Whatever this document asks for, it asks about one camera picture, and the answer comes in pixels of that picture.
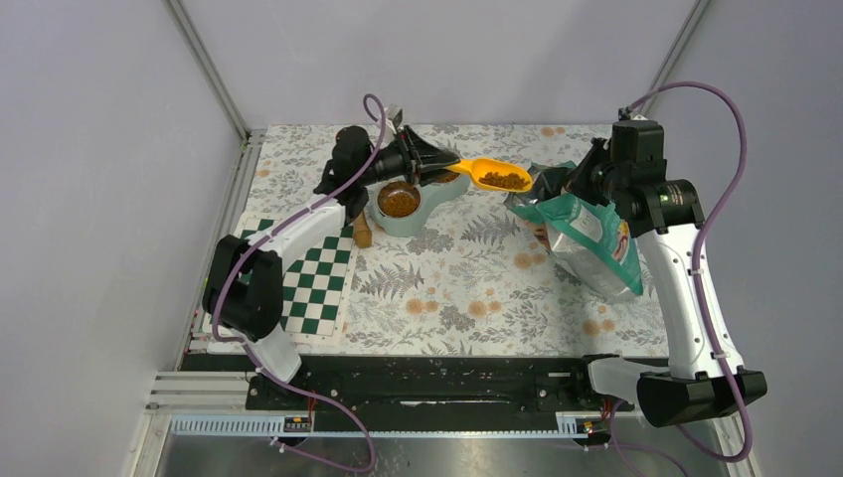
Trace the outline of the brown wooden rolling pin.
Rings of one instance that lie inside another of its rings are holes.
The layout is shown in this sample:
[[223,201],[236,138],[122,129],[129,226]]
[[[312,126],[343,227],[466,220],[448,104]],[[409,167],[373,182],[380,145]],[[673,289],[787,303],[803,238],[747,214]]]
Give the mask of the brown wooden rolling pin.
[[352,222],[352,239],[358,248],[368,248],[373,244],[373,233],[366,220],[366,215],[361,212]]

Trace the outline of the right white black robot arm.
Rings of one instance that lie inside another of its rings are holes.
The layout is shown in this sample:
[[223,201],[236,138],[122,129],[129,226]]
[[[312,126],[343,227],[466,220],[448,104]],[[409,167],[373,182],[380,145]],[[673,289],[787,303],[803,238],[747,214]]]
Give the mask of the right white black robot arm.
[[726,417],[767,393],[761,371],[746,368],[723,318],[705,252],[695,248],[705,223],[697,190],[666,176],[664,129],[621,119],[595,138],[566,186],[592,205],[613,206],[651,273],[665,323],[668,361],[657,368],[610,355],[587,360],[570,383],[572,400],[594,409],[608,396],[667,427]]

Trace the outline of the floral patterned table mat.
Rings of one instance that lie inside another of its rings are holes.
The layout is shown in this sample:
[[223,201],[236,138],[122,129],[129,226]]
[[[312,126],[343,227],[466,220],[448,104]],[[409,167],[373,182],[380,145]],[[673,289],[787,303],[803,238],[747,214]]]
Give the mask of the floral patterned table mat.
[[[282,219],[312,189],[342,126],[275,125],[264,137],[246,212]],[[468,158],[522,167],[579,162],[609,125],[420,125],[426,140]],[[612,301],[561,264],[516,216],[505,194],[470,185],[438,206],[421,232],[386,235],[367,211],[373,245],[356,247],[339,343],[298,343],[302,354],[666,357],[666,332],[641,258],[643,293]]]

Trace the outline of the mint double pet bowl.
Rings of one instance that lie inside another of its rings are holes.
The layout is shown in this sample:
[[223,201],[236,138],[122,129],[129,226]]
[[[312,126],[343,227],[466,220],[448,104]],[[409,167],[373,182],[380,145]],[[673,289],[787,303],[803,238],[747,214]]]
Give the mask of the mint double pet bowl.
[[471,185],[461,174],[448,173],[426,185],[392,181],[379,186],[370,202],[370,217],[388,236],[418,235],[440,205],[464,195]]

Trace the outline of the orange plastic scoop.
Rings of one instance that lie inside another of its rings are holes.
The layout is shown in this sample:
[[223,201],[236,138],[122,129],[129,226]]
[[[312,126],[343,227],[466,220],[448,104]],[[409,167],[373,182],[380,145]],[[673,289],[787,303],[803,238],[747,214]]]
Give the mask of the orange plastic scoop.
[[445,169],[468,176],[478,189],[485,191],[522,193],[528,192],[533,185],[532,177],[525,169],[487,157],[460,159]]

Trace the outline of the green white chessboard mat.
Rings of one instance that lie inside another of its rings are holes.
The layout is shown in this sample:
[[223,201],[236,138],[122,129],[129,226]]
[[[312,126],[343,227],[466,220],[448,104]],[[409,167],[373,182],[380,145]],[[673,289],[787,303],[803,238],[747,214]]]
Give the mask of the green white chessboard mat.
[[[244,212],[234,236],[248,241],[281,223],[280,214]],[[295,343],[334,346],[339,343],[348,308],[357,249],[352,227],[326,237],[300,259],[282,259],[286,267],[279,293],[279,324]],[[251,274],[239,273],[224,302],[223,311],[245,304]]]

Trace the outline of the green pet food bag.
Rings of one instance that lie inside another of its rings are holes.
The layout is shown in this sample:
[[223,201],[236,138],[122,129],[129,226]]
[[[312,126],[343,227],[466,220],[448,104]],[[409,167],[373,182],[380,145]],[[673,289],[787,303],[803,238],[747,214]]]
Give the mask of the green pet food bag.
[[582,284],[612,300],[643,293],[638,251],[627,222],[612,205],[592,205],[567,192],[576,164],[533,163],[532,188],[511,193],[505,208],[544,245],[551,258]]

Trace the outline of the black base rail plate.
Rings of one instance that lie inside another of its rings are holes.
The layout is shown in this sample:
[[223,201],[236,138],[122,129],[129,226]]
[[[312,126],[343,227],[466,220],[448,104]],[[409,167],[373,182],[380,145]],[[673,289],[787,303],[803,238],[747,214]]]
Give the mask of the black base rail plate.
[[291,383],[372,433],[556,431],[559,415],[599,423],[616,401],[586,390],[575,358],[305,356]]

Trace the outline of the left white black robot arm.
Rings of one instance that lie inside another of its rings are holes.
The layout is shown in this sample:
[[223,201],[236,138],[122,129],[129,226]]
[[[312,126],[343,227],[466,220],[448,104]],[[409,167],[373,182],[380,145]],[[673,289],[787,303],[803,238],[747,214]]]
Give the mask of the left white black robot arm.
[[241,344],[258,372],[272,379],[270,395],[295,408],[308,395],[298,375],[301,358],[280,323],[283,277],[313,247],[350,225],[364,210],[368,186],[404,177],[436,177],[457,164],[457,153],[421,139],[411,128],[387,144],[360,126],[335,135],[313,203],[248,238],[227,235],[215,248],[202,298],[219,342]]

